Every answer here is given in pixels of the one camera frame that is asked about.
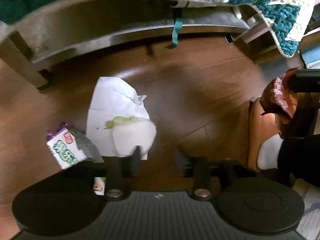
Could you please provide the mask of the large white stained paper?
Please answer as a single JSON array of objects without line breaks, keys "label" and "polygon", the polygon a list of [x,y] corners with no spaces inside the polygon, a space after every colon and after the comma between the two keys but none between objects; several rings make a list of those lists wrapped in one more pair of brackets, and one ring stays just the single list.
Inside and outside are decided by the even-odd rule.
[{"label": "large white stained paper", "polygon": [[136,146],[141,159],[155,140],[156,125],[150,120],[136,90],[118,77],[100,77],[88,110],[86,136],[103,157],[128,157]]}]

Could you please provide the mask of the grey metal bed frame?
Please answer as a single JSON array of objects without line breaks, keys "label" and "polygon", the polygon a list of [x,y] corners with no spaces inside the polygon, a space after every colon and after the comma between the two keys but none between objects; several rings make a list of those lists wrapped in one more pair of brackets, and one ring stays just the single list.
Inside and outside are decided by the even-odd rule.
[{"label": "grey metal bed frame", "polygon": [[1,60],[39,90],[57,63],[126,42],[249,30],[237,5],[207,0],[1,0]]}]

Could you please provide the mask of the green white purple snack packet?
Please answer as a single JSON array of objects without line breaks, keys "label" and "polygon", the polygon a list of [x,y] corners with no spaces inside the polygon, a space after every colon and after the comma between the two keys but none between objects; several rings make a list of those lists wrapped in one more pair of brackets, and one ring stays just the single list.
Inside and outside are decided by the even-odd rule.
[{"label": "green white purple snack packet", "polygon": [[46,144],[63,170],[87,159],[65,122],[59,125],[56,132],[47,132]]}]

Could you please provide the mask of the red patterned snack wrapper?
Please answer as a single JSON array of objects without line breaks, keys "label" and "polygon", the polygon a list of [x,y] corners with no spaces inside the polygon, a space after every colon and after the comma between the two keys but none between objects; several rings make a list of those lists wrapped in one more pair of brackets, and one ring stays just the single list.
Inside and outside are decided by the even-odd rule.
[{"label": "red patterned snack wrapper", "polygon": [[297,109],[298,96],[289,85],[298,68],[291,68],[273,79],[264,89],[260,104],[265,114],[276,114],[285,123],[289,123]]}]

